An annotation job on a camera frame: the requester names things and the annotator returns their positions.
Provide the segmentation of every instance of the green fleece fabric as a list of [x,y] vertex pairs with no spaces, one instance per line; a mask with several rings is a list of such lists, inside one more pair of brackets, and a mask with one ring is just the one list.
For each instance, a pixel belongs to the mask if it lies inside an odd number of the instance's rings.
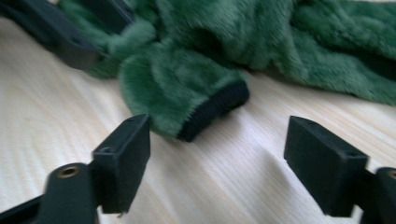
[[[245,82],[236,65],[253,70],[275,66],[296,83],[396,105],[396,3],[126,3],[137,20],[120,35],[109,32],[78,0],[62,0],[58,6],[104,53],[87,72],[118,77],[127,105],[136,114],[149,113],[152,130],[162,135],[178,137],[200,106]],[[242,103],[221,104],[227,108],[218,112]]]

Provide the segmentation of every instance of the black cuff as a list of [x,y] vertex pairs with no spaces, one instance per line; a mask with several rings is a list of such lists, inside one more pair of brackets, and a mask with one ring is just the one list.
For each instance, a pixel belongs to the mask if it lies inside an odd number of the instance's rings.
[[214,119],[243,105],[248,97],[248,86],[244,81],[238,81],[224,87],[195,109],[190,119],[183,124],[177,138],[192,142],[198,133],[209,126]]

